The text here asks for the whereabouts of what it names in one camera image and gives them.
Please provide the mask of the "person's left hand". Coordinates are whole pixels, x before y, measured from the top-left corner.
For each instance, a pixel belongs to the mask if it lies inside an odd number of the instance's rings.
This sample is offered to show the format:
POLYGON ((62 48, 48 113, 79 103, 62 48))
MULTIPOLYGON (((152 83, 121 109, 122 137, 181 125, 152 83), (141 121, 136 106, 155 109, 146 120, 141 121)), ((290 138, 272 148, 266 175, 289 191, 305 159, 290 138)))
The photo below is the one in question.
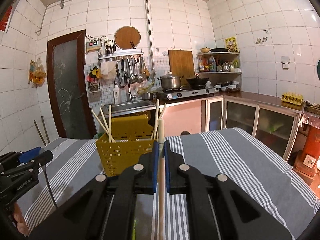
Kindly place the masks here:
POLYGON ((28 236, 29 235, 29 229, 28 226, 25 222, 25 219, 22 215, 22 211, 20 210, 19 205, 15 202, 13 205, 13 218, 16 221, 17 224, 17 230, 19 231, 19 233, 21 233, 24 236, 28 236))

